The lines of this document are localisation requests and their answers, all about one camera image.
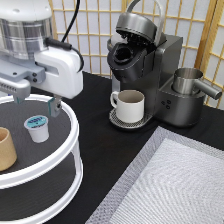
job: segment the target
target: coffee pod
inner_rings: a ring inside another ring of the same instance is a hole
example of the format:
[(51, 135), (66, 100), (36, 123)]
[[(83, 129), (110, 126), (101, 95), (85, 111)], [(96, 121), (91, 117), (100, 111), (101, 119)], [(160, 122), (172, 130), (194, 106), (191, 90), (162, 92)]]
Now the coffee pod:
[(45, 142), (49, 138), (48, 118), (37, 115), (27, 119), (24, 123), (25, 128), (29, 131), (32, 140), (36, 143)]
[(9, 130), (0, 128), (0, 171), (11, 167), (16, 159), (16, 150)]

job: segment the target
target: white mug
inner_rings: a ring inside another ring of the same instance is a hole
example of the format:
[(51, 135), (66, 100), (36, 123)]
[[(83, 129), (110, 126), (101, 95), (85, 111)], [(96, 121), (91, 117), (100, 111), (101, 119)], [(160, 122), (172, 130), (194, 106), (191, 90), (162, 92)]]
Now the white mug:
[[(117, 105), (114, 103), (114, 96), (117, 98)], [(116, 109), (116, 116), (125, 123), (135, 123), (144, 116), (145, 97), (136, 90), (124, 90), (113, 92), (110, 96), (111, 105)]]

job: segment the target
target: black table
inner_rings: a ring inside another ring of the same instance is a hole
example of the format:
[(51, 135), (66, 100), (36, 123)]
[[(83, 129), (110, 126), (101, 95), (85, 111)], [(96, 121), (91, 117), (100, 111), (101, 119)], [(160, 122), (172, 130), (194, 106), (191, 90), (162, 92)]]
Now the black table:
[[(179, 129), (152, 120), (136, 132), (123, 132), (109, 122), (111, 80), (84, 73), (84, 90), (66, 100), (80, 124), (84, 166), (81, 187), (72, 202), (48, 224), (83, 224), (95, 211), (158, 126), (224, 150), (224, 111), (203, 107), (200, 122)], [(33, 89), (32, 93), (49, 95)]]

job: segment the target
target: rotating tray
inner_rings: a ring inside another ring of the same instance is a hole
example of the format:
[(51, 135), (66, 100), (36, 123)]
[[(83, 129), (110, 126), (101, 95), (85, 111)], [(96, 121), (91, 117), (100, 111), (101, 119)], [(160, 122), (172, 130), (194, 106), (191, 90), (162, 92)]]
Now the rotating tray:
[(0, 223), (24, 219), (48, 209), (66, 194), (74, 178), (74, 157), (69, 154), (58, 166), (41, 177), (0, 190)]
[[(79, 125), (73, 110), (62, 102), (61, 114), (52, 118), (48, 115), (49, 99), (32, 95), (20, 105), (9, 102), (12, 97), (0, 99), (0, 127), (10, 130), (18, 157), (11, 168), (0, 172), (0, 189), (23, 184), (53, 169), (78, 142)], [(26, 119), (35, 115), (49, 119), (50, 137), (43, 143), (34, 143), (24, 128)]]
[[(10, 130), (18, 157), (0, 172), (0, 223), (44, 223), (64, 209), (80, 187), (78, 121), (63, 102), (61, 114), (50, 117), (50, 97), (31, 95), (20, 105), (12, 100), (0, 99), (0, 127)], [(24, 127), (26, 119), (35, 115), (49, 119), (46, 142), (34, 143)]]
[[(0, 127), (9, 129), (17, 153), (15, 164), (5, 171), (0, 171), (0, 175), (15, 172), (50, 156), (67, 139), (71, 123), (68, 115), (62, 110), (57, 118), (48, 115), (47, 102), (25, 101), (22, 104), (8, 102), (0, 104)], [(44, 115), (48, 117), (49, 139), (43, 143), (32, 141), (24, 122), (29, 117)]]

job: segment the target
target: metal pitcher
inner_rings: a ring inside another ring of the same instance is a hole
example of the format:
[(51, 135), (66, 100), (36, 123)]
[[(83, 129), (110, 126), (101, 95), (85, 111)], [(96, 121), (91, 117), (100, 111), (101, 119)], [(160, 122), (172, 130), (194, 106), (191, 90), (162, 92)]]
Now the metal pitcher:
[(201, 81), (203, 73), (196, 68), (179, 68), (175, 71), (173, 89), (183, 95), (195, 95), (199, 91), (217, 100), (222, 92)]

